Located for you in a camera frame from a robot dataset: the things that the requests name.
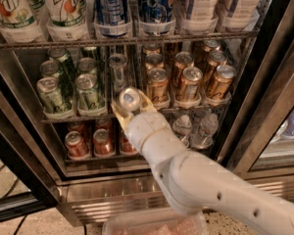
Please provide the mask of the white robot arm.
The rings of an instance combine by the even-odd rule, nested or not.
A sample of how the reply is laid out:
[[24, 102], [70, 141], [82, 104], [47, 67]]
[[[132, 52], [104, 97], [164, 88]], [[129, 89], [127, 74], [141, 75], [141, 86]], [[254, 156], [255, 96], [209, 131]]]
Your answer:
[[223, 212], [268, 235], [294, 235], [294, 204], [264, 192], [210, 158], [187, 149], [140, 90], [127, 87], [111, 107], [170, 206], [182, 215]]

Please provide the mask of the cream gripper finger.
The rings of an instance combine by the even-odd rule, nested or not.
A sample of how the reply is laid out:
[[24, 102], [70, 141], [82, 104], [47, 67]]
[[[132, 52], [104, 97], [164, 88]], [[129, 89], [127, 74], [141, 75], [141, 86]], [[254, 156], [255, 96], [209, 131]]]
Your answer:
[[113, 102], [111, 108], [115, 117], [118, 119], [121, 128], [127, 131], [128, 125], [133, 119], [133, 113], [124, 110], [118, 103]]
[[141, 103], [140, 103], [140, 112], [156, 112], [157, 109], [154, 107], [154, 104], [152, 101], [141, 91], [139, 90], [139, 95], [141, 98]]

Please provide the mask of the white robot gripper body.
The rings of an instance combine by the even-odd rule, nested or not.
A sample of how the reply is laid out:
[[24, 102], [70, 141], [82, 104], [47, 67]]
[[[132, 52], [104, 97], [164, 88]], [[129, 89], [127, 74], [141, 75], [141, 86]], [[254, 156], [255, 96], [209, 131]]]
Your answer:
[[158, 112], [135, 116], [125, 128], [125, 134], [150, 167], [166, 164], [187, 150], [173, 133], [166, 118]]

